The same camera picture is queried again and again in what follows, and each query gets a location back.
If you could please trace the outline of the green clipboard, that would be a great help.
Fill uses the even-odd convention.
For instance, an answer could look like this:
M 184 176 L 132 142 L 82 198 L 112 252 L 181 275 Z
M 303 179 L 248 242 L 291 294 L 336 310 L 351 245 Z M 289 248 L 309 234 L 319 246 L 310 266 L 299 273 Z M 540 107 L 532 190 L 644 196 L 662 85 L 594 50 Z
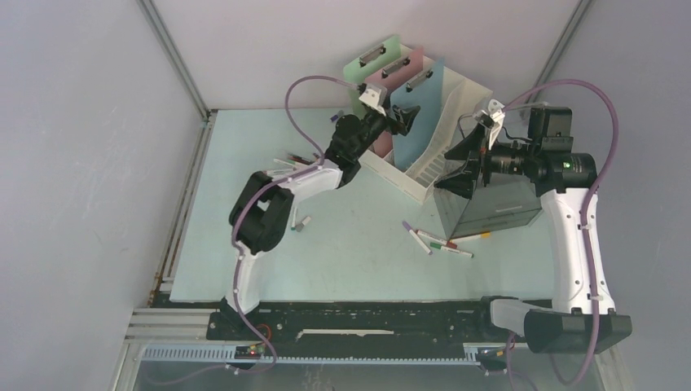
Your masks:
M 343 68 L 343 80 L 360 85 L 364 83 L 367 77 L 392 63 L 400 55 L 400 36 L 396 34 L 349 62 Z

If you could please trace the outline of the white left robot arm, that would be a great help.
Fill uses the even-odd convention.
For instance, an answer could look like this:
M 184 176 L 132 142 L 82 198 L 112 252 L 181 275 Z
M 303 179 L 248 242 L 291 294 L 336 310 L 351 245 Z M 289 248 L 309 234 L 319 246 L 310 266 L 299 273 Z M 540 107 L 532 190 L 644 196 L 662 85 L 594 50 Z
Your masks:
M 262 171 L 246 182 L 231 213 L 231 244 L 238 251 L 231 290 L 225 300 L 233 309 L 226 328 L 238 339 L 248 339 L 257 329 L 257 316 L 250 312 L 261 301 L 251 293 L 252 268 L 256 260 L 272 251 L 283 239 L 293 207 L 322 192 L 350 183 L 359 172 L 360 157 L 381 134 L 408 135 L 419 105 L 378 112 L 366 110 L 364 118 L 345 115 L 337 120 L 331 141 L 319 159 L 283 178 L 273 179 Z

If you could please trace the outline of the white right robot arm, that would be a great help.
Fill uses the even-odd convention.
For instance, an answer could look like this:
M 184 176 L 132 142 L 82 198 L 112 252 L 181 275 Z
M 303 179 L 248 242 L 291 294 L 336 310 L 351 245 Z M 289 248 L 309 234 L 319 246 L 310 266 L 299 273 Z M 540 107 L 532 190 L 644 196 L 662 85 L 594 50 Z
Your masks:
M 591 155 L 573 151 L 572 111 L 532 108 L 527 138 L 512 143 L 496 139 L 501 109 L 481 109 L 473 119 L 474 129 L 445 154 L 460 167 L 440 177 L 436 188 L 471 200 L 494 174 L 528 178 L 549 220 L 555 276 L 547 308 L 515 297 L 486 297 L 485 311 L 473 320 L 477 335 L 495 340 L 511 331 L 537 354 L 600 354 L 630 336 L 632 320 L 616 310 L 601 264 L 599 170 Z

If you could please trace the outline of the blue clipboard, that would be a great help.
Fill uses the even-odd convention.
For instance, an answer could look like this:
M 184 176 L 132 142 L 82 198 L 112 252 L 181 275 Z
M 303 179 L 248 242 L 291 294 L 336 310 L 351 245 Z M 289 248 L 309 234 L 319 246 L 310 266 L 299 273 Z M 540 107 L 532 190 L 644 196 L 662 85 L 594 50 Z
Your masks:
M 393 137 L 394 166 L 406 171 L 429 145 L 442 111 L 442 86 L 445 59 L 411 77 L 391 95 L 391 103 L 401 109 L 418 107 L 407 135 Z

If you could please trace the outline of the pink clipboard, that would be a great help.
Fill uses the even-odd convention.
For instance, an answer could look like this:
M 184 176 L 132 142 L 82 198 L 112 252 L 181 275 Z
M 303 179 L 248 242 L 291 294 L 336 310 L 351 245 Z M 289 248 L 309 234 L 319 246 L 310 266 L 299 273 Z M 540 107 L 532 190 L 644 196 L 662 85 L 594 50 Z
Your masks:
M 386 97 L 389 98 L 396 89 L 422 71 L 423 57 L 424 47 L 419 46 L 375 71 L 365 78 L 365 82 L 383 86 L 386 89 Z M 382 133 L 373 143 L 372 150 L 377 156 L 386 157 L 393 150 L 393 136 L 387 132 Z

